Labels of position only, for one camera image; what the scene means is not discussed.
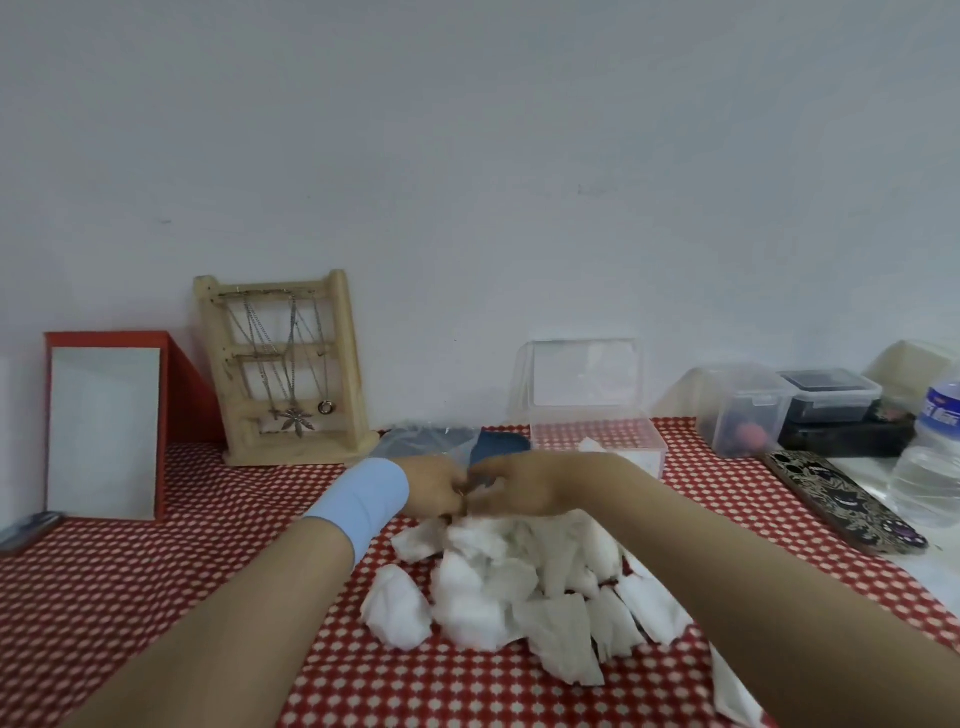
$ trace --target person's left hand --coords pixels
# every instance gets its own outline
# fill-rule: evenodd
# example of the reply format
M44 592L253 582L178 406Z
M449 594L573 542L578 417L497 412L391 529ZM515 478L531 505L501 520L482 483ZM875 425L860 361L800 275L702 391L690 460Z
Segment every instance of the person's left hand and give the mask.
M394 458L407 475L410 497L400 511L423 521L440 516L464 516L467 503L461 495L467 472L443 455L415 455Z

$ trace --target tablecloth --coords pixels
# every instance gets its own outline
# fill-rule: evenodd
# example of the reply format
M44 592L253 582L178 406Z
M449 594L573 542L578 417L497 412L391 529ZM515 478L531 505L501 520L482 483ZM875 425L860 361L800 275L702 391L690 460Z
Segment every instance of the tablecloth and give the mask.
M673 488L786 548L960 649L960 622L908 574L844 544L766 468L723 460L689 419L655 421ZM507 427L526 432L525 427ZM340 466L230 469L209 445L167 459L162 523L68 521L19 557L0 560L0 725L61 721L133 655L272 541ZM358 623L376 570L396 558L395 519L374 540L310 649L280 726L727 725L713 711L707 638L693 626L671 647L644 645L570 688L525 643L461 650L435 632L399 653ZM430 563L406 567L425 589Z

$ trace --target water bottle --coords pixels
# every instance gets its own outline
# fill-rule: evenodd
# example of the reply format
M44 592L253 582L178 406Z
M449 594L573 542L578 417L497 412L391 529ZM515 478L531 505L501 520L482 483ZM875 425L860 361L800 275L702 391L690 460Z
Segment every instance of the water bottle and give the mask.
M917 439L894 468L892 505L919 526L960 522L960 361L934 382L917 418Z

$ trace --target phone case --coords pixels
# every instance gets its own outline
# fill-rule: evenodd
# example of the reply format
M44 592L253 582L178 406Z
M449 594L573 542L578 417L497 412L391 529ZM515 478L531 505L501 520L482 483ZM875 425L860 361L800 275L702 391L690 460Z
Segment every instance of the phone case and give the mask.
M854 548L872 555L909 555L929 546L913 526L820 455L779 450L761 459Z

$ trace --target cuff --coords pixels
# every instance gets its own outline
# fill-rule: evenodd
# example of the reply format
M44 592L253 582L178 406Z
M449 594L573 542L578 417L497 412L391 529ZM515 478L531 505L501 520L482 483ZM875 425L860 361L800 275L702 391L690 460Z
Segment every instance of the cuff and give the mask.
M403 509L409 497L407 475L397 463L368 458L338 477L303 517L324 519L343 531L353 544L356 566L373 537Z

